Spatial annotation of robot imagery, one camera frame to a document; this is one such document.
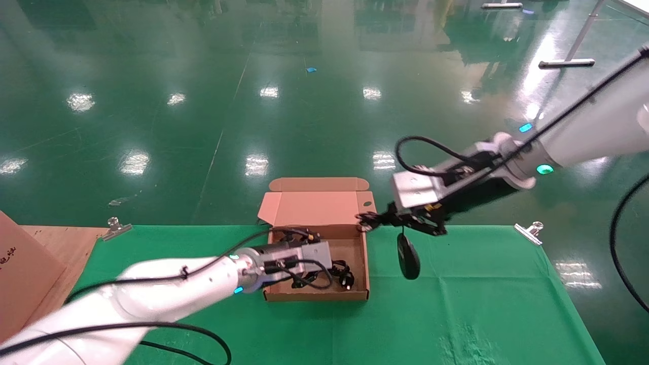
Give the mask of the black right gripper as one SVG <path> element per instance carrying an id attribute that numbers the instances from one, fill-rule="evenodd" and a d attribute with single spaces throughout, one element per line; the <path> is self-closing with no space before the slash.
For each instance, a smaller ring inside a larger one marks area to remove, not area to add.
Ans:
<path id="1" fill-rule="evenodd" d="M 501 177 L 489 177 L 460 189 L 454 196 L 443 199 L 441 207 L 415 207 L 406 213 L 407 224 L 396 205 L 388 205 L 383 213 L 363 212 L 355 215 L 360 232 L 378 227 L 410 227 L 431 236 L 447 234 L 446 222 L 452 215 L 464 213 L 478 206 L 514 194 L 516 189 Z"/>

